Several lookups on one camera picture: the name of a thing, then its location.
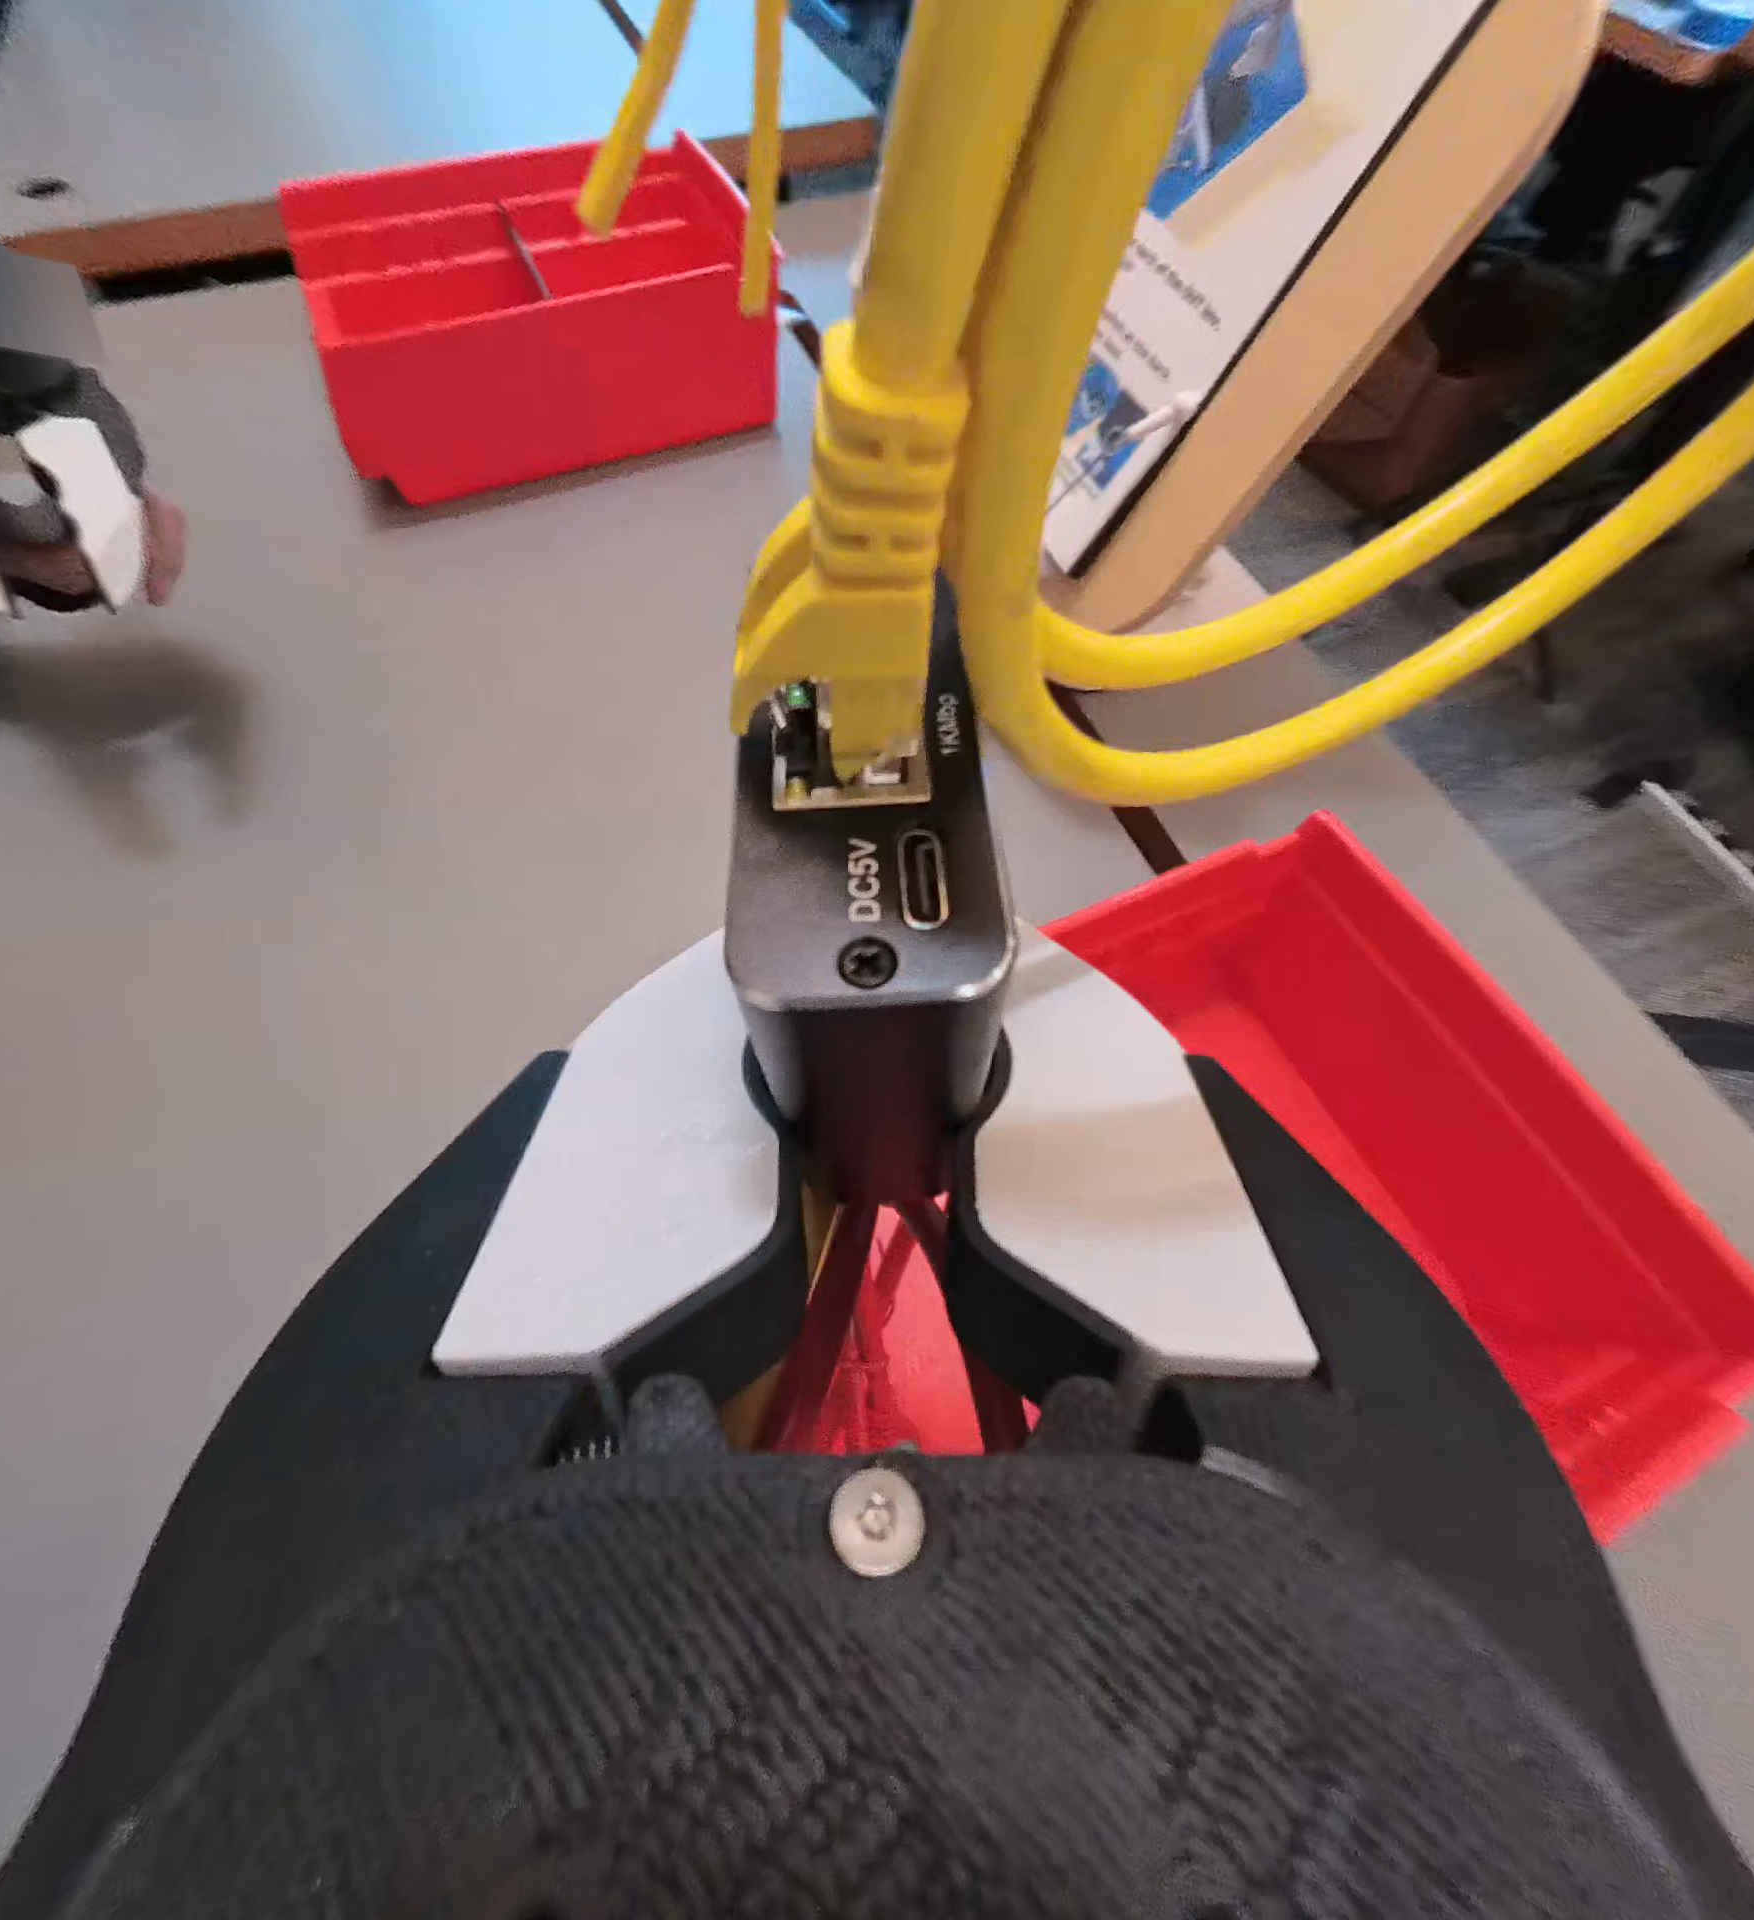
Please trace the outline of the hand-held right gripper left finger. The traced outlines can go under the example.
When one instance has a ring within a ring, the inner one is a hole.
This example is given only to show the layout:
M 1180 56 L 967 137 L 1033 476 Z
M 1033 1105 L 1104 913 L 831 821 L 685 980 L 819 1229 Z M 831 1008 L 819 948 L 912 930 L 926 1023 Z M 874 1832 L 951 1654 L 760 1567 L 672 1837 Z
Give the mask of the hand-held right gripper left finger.
M 802 1148 L 711 930 L 573 1051 L 435 1333 L 438 1375 L 756 1387 L 809 1316 Z

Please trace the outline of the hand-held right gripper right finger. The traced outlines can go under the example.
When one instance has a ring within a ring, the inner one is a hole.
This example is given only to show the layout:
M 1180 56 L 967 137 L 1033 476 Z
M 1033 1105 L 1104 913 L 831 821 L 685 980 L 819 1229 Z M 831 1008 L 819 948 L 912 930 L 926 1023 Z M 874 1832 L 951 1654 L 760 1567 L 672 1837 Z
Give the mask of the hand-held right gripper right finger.
M 1180 1041 L 1038 929 L 1020 929 L 946 1199 L 951 1329 L 1026 1402 L 1067 1375 L 1153 1397 L 1319 1372 Z

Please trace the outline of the red plastic bin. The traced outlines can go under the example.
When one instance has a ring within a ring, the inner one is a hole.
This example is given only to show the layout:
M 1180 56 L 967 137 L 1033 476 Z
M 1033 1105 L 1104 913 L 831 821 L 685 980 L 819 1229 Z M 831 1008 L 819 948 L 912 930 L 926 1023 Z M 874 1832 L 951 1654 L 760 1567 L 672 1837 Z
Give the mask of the red plastic bin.
M 279 182 L 297 286 L 364 482 L 408 508 L 729 441 L 777 422 L 777 305 L 739 313 L 743 194 L 649 151 L 612 234 L 595 143 Z
M 1738 1438 L 1754 1261 L 1337 819 L 1046 937 L 1180 1041 L 1319 1342 L 1314 1384 L 1356 1397 L 1356 1333 L 1328 1310 L 1383 1333 L 1350 1229 L 1328 1230 L 1328 1306 L 1304 1297 L 1304 1255 L 1280 1248 L 1319 1170 L 1460 1310 L 1598 1545 Z M 908 1435 L 942 1449 L 946 1419 L 982 1449 L 1026 1438 L 1026 1397 L 951 1329 L 946 1243 L 946 1190 L 908 1210 L 842 1199 L 765 1449 L 864 1452 Z

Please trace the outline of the black ethernet adapter box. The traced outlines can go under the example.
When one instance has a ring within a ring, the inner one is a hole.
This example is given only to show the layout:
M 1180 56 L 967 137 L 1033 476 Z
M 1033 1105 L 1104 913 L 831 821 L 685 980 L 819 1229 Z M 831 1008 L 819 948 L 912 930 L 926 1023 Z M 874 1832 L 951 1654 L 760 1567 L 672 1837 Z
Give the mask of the black ethernet adapter box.
M 777 688 L 739 735 L 727 972 L 823 1190 L 908 1210 L 951 1185 L 988 1107 L 1020 954 L 946 580 L 917 754 L 853 792 L 830 744 L 823 682 Z

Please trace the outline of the person's left hand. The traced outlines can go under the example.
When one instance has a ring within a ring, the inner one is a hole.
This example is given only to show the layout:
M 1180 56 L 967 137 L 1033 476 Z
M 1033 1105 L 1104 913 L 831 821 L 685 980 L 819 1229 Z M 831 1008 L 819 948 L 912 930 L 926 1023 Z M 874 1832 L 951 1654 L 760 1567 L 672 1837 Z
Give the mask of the person's left hand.
M 150 493 L 144 476 L 144 441 L 131 422 L 131 410 L 109 393 L 109 382 L 94 367 L 75 371 L 75 416 L 94 422 L 103 444 L 113 450 L 125 482 L 134 487 L 144 508 L 144 601 L 164 604 L 189 570 L 189 519 L 172 499 Z

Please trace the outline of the wooden framed instruction board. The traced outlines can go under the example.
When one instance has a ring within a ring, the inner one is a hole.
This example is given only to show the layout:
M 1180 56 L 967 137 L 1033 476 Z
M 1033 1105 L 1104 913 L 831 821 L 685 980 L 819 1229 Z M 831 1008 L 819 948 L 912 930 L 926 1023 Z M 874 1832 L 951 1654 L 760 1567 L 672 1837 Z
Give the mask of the wooden framed instruction board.
M 1104 305 L 1052 604 L 1126 630 L 1224 548 L 1558 137 L 1598 0 L 1226 5 Z

